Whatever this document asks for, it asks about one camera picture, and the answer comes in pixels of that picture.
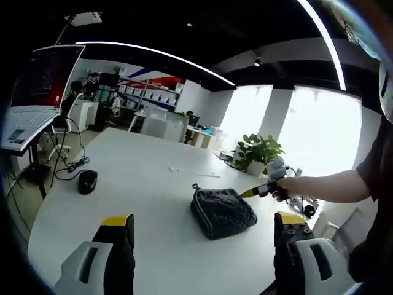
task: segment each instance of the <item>laptop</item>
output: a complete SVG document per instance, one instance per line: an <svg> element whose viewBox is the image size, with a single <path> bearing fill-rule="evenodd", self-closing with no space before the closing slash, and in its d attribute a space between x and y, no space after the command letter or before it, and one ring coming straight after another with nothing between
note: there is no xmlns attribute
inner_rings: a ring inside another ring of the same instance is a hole
<svg viewBox="0 0 393 295"><path fill-rule="evenodd" d="M66 86L84 48L57 45L31 53L14 87L0 148L23 151L60 114Z"/></svg>

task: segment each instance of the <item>person's arm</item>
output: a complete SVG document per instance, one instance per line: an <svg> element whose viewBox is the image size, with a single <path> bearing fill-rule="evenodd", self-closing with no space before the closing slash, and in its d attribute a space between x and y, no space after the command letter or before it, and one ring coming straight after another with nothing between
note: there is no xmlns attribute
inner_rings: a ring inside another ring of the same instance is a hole
<svg viewBox="0 0 393 295"><path fill-rule="evenodd" d="M307 195L333 203L355 203L378 190L379 166L386 132L390 124L384 117L366 159L355 169L323 177L288 177L278 184L289 195Z"/></svg>
<svg viewBox="0 0 393 295"><path fill-rule="evenodd" d="M370 196L356 170L323 177L288 177L278 181L289 195L307 195L333 203L355 203Z"/></svg>

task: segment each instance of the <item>black ceiling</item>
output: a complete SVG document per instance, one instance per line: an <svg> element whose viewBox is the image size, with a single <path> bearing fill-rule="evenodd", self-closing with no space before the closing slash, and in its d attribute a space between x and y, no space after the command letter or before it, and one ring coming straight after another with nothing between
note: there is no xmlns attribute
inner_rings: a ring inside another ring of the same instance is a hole
<svg viewBox="0 0 393 295"><path fill-rule="evenodd" d="M310 1L322 18L332 38L345 38L336 20L315 1ZM65 15L97 11L100 24L69 26L60 39L61 44L77 41L124 42L177 55L206 68L234 55L263 45L300 38L320 37L312 19L296 0L242 1L241 5L204 2L203 4L169 5L150 2L146 5L112 0L106 7L71 5L60 10L41 9L20 12L18 22L28 22L20 35L9 36L22 44L20 50L54 45L66 24ZM84 58L120 61L163 71L190 79L216 91L230 86L186 63L141 49L115 45L88 45ZM357 67L344 66L348 92L361 96L367 83L376 76ZM333 63L320 61L288 61L250 67L223 74L236 85L252 83L302 83L338 89Z"/></svg>
<svg viewBox="0 0 393 295"><path fill-rule="evenodd" d="M332 37L341 28L322 14ZM247 50L276 42L320 37L312 19L295 0L212 6L131 6L103 11L102 23L71 27L63 43L114 41L158 49L210 68ZM130 54L102 50L118 61Z"/></svg>

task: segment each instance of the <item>window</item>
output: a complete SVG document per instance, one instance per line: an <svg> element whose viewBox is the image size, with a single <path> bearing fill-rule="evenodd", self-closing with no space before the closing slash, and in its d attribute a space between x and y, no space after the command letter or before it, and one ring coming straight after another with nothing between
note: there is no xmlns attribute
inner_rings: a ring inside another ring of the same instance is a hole
<svg viewBox="0 0 393 295"><path fill-rule="evenodd" d="M286 163L303 175L351 169L362 125L361 101L328 90L295 87L278 142Z"/></svg>
<svg viewBox="0 0 393 295"><path fill-rule="evenodd" d="M229 140L238 141L244 134L258 133L272 89L272 85L237 88L221 124Z"/></svg>

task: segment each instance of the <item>white pillar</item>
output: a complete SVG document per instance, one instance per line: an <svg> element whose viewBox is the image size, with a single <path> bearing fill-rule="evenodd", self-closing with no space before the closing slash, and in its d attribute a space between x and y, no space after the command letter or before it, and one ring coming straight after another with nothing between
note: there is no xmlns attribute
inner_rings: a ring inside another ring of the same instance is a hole
<svg viewBox="0 0 393 295"><path fill-rule="evenodd" d="M258 134L262 138L271 135L275 140L278 139L288 113L289 103L293 92L293 89L273 88L268 107L266 108L265 117L258 131Z"/></svg>

